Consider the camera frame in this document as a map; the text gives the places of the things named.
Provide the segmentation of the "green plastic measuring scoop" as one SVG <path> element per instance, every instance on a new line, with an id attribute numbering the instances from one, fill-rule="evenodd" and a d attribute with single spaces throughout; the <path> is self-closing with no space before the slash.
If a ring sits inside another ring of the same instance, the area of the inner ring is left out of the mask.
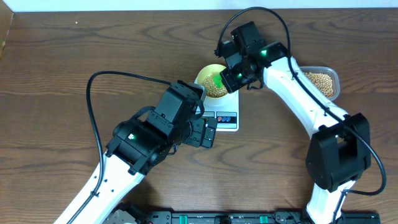
<path id="1" fill-rule="evenodd" d="M 219 73 L 214 73 L 213 76 L 212 76 L 212 79 L 213 79 L 213 83 L 215 84 L 215 86 L 217 88 L 223 88 L 224 87 L 223 79 L 222 79 L 222 77 L 221 77 L 221 75 Z"/>

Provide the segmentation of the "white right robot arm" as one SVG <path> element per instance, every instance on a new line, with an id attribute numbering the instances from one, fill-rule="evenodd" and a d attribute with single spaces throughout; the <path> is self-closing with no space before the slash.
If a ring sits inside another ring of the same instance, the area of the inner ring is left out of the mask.
<path id="1" fill-rule="evenodd" d="M 232 41 L 219 41 L 217 57 L 227 67 L 220 75 L 229 93 L 259 81 L 274 91 L 303 124 L 310 137 L 305 160 L 314 181 L 306 211 L 313 223 L 332 223 L 341 216 L 345 196 L 371 165 L 369 123 L 349 115 L 304 75 L 280 42 L 267 44 L 254 22 L 231 31 Z"/>

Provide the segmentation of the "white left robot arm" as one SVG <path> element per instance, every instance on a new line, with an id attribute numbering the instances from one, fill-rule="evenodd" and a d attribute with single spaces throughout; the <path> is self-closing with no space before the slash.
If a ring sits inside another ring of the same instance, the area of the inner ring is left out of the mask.
<path id="1" fill-rule="evenodd" d="M 57 223 L 103 223 L 121 199 L 177 147 L 211 148 L 217 121 L 204 117 L 205 87 L 170 84 L 156 107 L 119 123 L 97 168 Z"/>

